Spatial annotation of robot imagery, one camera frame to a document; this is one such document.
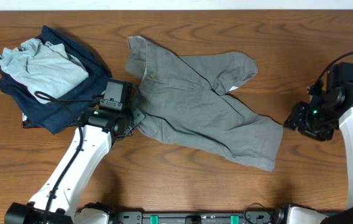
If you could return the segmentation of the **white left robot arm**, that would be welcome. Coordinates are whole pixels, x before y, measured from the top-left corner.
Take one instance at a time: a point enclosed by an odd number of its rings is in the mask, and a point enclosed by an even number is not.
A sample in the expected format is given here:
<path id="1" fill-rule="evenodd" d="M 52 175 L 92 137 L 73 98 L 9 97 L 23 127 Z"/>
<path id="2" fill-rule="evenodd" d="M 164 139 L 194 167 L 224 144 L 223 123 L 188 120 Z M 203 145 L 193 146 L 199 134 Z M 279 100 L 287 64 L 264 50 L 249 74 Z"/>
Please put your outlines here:
<path id="1" fill-rule="evenodd" d="M 88 108 L 50 178 L 27 204 L 14 202 L 9 207 L 5 224 L 109 223 L 111 215 L 105 205 L 89 203 L 80 211 L 77 206 L 94 170 L 114 142 L 132 134 L 144 118 L 136 107 L 123 111 Z"/>

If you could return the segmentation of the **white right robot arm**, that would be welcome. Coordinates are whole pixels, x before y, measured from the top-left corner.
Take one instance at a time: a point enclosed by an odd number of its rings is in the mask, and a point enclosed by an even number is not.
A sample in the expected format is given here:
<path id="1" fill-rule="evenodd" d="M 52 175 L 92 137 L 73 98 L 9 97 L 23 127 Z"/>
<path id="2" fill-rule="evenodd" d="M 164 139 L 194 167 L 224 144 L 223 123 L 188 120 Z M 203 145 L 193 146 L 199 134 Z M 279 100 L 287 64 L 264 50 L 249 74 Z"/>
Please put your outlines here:
<path id="1" fill-rule="evenodd" d="M 274 215 L 274 223 L 353 223 L 353 85 L 340 86 L 328 93 L 322 91 L 319 96 L 313 95 L 310 103 L 298 103 L 284 127 L 318 141 L 330 140 L 336 129 L 342 132 L 348 175 L 347 210 L 325 215 L 289 204 Z"/>

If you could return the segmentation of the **grey shorts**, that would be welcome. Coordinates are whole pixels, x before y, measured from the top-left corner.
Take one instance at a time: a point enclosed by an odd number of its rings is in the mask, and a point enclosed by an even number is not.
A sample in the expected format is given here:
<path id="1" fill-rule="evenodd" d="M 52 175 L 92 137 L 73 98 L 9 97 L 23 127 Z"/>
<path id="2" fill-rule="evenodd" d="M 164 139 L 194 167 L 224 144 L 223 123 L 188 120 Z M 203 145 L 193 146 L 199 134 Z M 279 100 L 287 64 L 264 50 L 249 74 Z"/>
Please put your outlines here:
<path id="1" fill-rule="evenodd" d="M 274 170 L 282 126 L 231 96 L 256 76 L 253 58 L 242 52 L 178 56 L 141 36 L 129 37 L 128 45 L 126 70 L 141 80 L 143 135 Z"/>

